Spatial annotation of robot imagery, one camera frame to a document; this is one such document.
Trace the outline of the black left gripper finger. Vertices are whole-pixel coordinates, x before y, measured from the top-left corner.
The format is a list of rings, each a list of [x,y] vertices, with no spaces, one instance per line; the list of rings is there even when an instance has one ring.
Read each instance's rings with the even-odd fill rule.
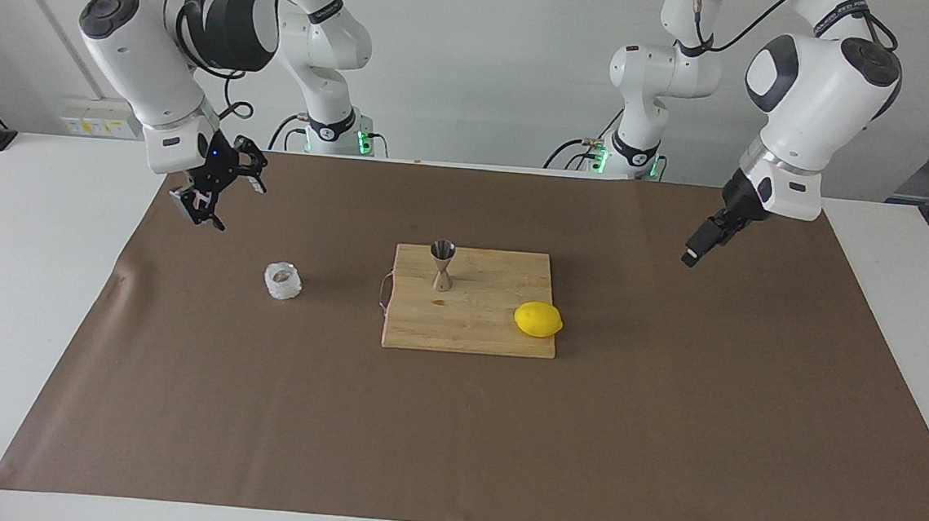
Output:
[[[725,223],[723,216],[710,215],[687,240],[681,261],[688,267],[695,267],[701,258],[723,242]]]

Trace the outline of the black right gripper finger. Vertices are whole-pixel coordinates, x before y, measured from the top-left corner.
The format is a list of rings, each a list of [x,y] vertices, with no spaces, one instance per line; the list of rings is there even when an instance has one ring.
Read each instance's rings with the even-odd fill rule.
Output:
[[[217,231],[224,232],[227,229],[216,214],[218,200],[215,192],[202,191],[189,184],[181,188],[172,188],[169,196],[181,214],[194,225],[201,226],[203,223],[210,223]]]
[[[261,173],[267,167],[268,159],[259,149],[259,146],[256,145],[256,142],[245,135],[238,135],[235,137],[232,148],[239,157],[248,157],[246,163],[237,160],[236,165],[233,166],[232,173],[235,177],[247,178],[256,193],[267,193],[268,190],[261,179]]]

